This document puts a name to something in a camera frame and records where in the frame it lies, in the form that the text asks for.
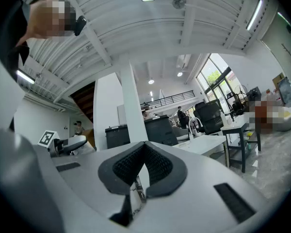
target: table leg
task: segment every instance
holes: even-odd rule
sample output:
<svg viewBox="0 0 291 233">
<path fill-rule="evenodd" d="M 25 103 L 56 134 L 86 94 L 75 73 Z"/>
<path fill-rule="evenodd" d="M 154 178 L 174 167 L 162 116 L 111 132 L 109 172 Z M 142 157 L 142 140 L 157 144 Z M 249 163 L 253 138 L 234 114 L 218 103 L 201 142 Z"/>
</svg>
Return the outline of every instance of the table leg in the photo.
<svg viewBox="0 0 291 233">
<path fill-rule="evenodd" d="M 261 151 L 261 137 L 260 137 L 260 133 L 257 133 L 257 140 L 258 140 L 258 150 Z"/>
<path fill-rule="evenodd" d="M 229 168 L 229 150 L 226 146 L 226 142 L 223 143 L 224 154 L 225 154 L 225 166 Z"/>
<path fill-rule="evenodd" d="M 245 171 L 246 171 L 246 156 L 245 156 L 245 145 L 244 145 L 242 130 L 239 131 L 239 137 L 241 138 L 241 148 L 242 148 L 242 172 L 245 173 Z"/>
</svg>

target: table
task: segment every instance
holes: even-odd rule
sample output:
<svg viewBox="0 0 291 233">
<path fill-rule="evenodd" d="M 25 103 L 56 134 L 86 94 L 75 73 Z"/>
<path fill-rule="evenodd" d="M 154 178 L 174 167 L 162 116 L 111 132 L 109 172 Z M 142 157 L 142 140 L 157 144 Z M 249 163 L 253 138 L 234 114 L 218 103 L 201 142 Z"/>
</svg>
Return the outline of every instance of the table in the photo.
<svg viewBox="0 0 291 233">
<path fill-rule="evenodd" d="M 221 128 L 221 131 L 223 135 L 226 137 L 226 142 L 227 142 L 227 151 L 229 155 L 229 150 L 230 149 L 235 149 L 235 150 L 241 150 L 241 152 L 237 152 L 233 157 L 230 157 L 229 161 L 240 163 L 242 165 L 242 172 L 245 173 L 246 170 L 246 157 L 249 155 L 249 151 L 246 153 L 245 151 L 245 143 L 243 139 L 243 132 L 244 131 L 249 131 L 246 130 L 246 128 L 249 126 L 249 119 L 250 119 L 250 113 L 244 113 L 241 116 L 238 116 L 235 121 L 227 126 L 223 126 Z M 227 140 L 227 134 L 233 134 L 237 133 L 239 134 L 240 139 L 236 139 L 234 142 L 231 144 L 228 143 Z M 248 143 L 257 143 L 258 144 L 258 150 L 261 151 L 261 138 L 260 138 L 260 133 L 255 130 L 255 133 L 247 140 Z"/>
<path fill-rule="evenodd" d="M 215 147 L 223 144 L 224 154 L 225 154 L 225 165 L 229 167 L 229 152 L 226 147 L 226 137 L 223 135 L 202 135 L 197 138 L 194 138 L 191 141 L 186 141 L 173 147 L 179 148 L 181 150 L 185 150 L 188 152 L 210 156 L 214 153 Z"/>
</svg>

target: railing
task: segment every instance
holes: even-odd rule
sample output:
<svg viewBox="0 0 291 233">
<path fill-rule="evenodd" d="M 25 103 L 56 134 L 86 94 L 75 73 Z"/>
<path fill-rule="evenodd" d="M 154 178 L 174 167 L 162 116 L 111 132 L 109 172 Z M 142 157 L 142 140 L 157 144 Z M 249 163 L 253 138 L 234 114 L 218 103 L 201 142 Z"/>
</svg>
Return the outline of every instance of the railing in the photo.
<svg viewBox="0 0 291 233">
<path fill-rule="evenodd" d="M 172 95 L 170 97 L 166 97 L 163 99 L 157 99 L 157 100 L 154 100 L 152 102 L 142 103 L 142 104 L 140 104 L 140 107 L 142 110 L 150 110 L 150 109 L 162 107 L 165 105 L 169 105 L 169 104 L 172 104 L 175 102 L 179 102 L 179 101 L 194 98 L 194 97 L 195 97 L 195 95 L 194 95 L 193 91 L 187 91 L 187 92 Z"/>
</svg>

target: tree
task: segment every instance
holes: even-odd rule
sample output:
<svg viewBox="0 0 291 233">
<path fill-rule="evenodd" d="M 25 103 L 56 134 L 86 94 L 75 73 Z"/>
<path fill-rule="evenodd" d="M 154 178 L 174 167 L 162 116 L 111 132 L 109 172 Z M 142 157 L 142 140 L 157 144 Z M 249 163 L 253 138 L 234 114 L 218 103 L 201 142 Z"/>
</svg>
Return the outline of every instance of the tree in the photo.
<svg viewBox="0 0 291 233">
<path fill-rule="evenodd" d="M 215 82 L 215 80 L 220 76 L 220 73 L 218 70 L 215 70 L 214 72 L 212 72 L 210 75 L 208 75 L 207 80 L 209 84 L 212 84 L 213 82 Z"/>
</svg>

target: gray floor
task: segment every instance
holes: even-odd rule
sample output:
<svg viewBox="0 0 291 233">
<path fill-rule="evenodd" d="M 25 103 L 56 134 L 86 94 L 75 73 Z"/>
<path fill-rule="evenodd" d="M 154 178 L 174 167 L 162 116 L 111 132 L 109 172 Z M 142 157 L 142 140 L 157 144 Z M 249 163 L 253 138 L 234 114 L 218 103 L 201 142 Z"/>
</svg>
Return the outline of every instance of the gray floor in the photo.
<svg viewBox="0 0 291 233">
<path fill-rule="evenodd" d="M 255 186 L 267 199 L 284 196 L 291 189 L 291 130 L 261 135 L 261 152 L 253 149 L 246 159 L 246 172 L 241 165 L 230 168 Z"/>
</svg>

